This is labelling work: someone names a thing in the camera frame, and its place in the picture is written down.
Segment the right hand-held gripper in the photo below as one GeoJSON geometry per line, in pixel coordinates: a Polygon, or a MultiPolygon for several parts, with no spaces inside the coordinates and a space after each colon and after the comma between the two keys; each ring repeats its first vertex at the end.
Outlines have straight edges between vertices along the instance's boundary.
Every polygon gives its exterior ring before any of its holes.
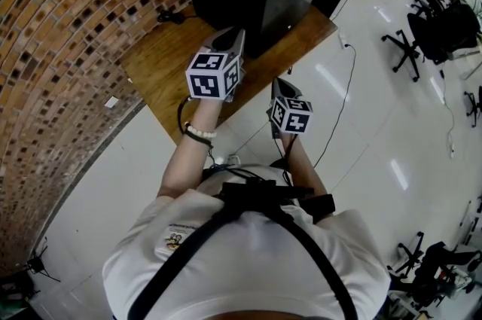
{"type": "Polygon", "coordinates": [[[310,102],[299,99],[302,92],[293,84],[275,77],[271,83],[270,109],[267,111],[272,137],[281,133],[303,135],[313,116],[310,102]]]}

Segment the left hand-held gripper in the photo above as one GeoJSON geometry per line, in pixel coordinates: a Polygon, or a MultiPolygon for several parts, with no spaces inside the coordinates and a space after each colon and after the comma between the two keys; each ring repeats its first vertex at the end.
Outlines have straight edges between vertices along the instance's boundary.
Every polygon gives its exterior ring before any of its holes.
{"type": "Polygon", "coordinates": [[[185,72],[191,98],[227,101],[232,96],[242,79],[245,38],[242,27],[231,26],[203,41],[185,72]]]}

